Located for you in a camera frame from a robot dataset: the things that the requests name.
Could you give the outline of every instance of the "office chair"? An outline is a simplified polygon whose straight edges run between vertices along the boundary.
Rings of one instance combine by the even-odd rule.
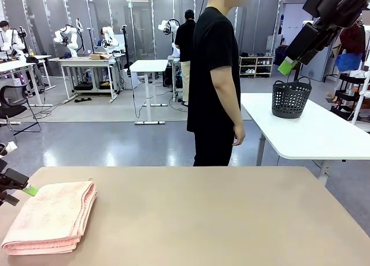
[[[0,119],[6,120],[6,125],[8,126],[8,129],[12,132],[14,140],[17,142],[16,135],[21,132],[41,132],[41,126],[39,122],[37,121],[37,118],[34,114],[34,111],[31,109],[28,99],[26,97],[26,86],[3,86],[0,89]],[[10,118],[18,116],[19,114],[22,114],[24,111],[27,110],[27,107],[23,106],[23,104],[27,104],[28,108],[30,109],[32,115],[34,116],[34,119],[36,120],[35,123],[29,125],[26,128],[23,128],[22,130],[13,130],[12,125],[10,124]],[[38,125],[39,130],[28,130],[32,126]]]

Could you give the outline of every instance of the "gray floor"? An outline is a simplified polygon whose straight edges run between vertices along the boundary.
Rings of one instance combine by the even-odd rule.
[[[20,134],[18,147],[5,160],[31,176],[40,167],[57,166],[191,166],[194,138],[185,121],[166,125],[135,126],[132,123],[42,123],[42,133]],[[245,121],[246,140],[235,147],[231,165],[253,166],[256,162],[258,127]],[[3,127],[1,142],[12,140]],[[276,165],[278,155],[267,144],[263,165]],[[311,161],[280,159],[279,165],[300,165],[315,175]],[[370,161],[337,161],[327,183],[328,190],[370,235]]]
[[[293,81],[294,72],[290,76],[290,81]],[[241,89],[243,93],[271,93],[272,85],[276,80],[287,80],[286,76],[279,73],[276,68],[274,69],[273,75],[270,78],[243,78],[240,80]],[[49,91],[46,91],[45,102],[47,104],[58,104],[66,99],[66,92],[64,82],[62,79],[52,79],[52,85],[57,85]],[[330,104],[325,100],[326,93],[334,90],[334,82],[328,81],[327,83],[321,83],[312,81],[312,92],[310,99],[317,104],[329,108]],[[150,92],[153,93],[153,87],[150,87]],[[172,99],[172,90],[170,88],[163,88],[161,83],[157,84],[157,102],[168,104]],[[138,88],[134,90],[135,93],[135,104],[136,113],[139,113],[140,107],[145,102],[145,86],[140,84]],[[142,109],[140,117],[136,118],[134,103],[132,99],[132,91],[122,91],[121,94],[111,104],[108,103],[110,96],[106,95],[87,95],[92,97],[92,101],[74,103],[69,102],[65,105],[57,107],[53,110],[52,114],[44,119],[42,122],[122,122],[122,121],[143,121],[146,120],[146,109]],[[35,98],[31,98],[31,103],[35,103]],[[171,106],[167,107],[155,107],[151,109],[153,120],[165,120],[165,121],[183,121],[187,119],[187,110],[180,103],[172,102]],[[35,111],[40,111],[41,108],[35,108]],[[19,118],[23,122],[32,121],[30,117],[31,112],[26,111]],[[250,117],[242,108],[242,116],[244,120],[249,120]]]

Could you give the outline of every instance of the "black t-shirt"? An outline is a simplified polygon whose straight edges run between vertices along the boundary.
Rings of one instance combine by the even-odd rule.
[[[226,16],[208,7],[194,30],[187,131],[232,131],[234,124],[222,107],[210,76],[212,69],[226,66],[231,66],[240,107],[239,52],[234,28]]]
[[[193,48],[194,20],[187,20],[176,32],[175,44],[180,46],[180,62],[190,61]]]

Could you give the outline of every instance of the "man's arm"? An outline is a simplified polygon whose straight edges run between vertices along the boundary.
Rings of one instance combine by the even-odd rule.
[[[231,74],[231,66],[222,66],[210,71],[212,83],[217,96],[227,115],[234,123],[235,137],[237,142],[234,146],[241,145],[244,141],[245,132],[238,97]]]
[[[179,29],[177,29],[176,39],[175,39],[175,46],[176,46],[177,49],[180,49],[181,40],[182,40],[182,29],[181,29],[181,26],[180,26]]]
[[[234,81],[232,79],[232,47],[234,30],[230,23],[216,23],[206,38],[206,60],[214,89],[226,111],[234,123],[235,146],[241,145],[244,137],[244,125],[241,110],[236,95]]]

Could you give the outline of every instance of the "folded towel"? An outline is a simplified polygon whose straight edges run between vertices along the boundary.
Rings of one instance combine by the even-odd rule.
[[[9,255],[67,253],[84,234],[94,182],[48,184],[26,201],[2,242]]]

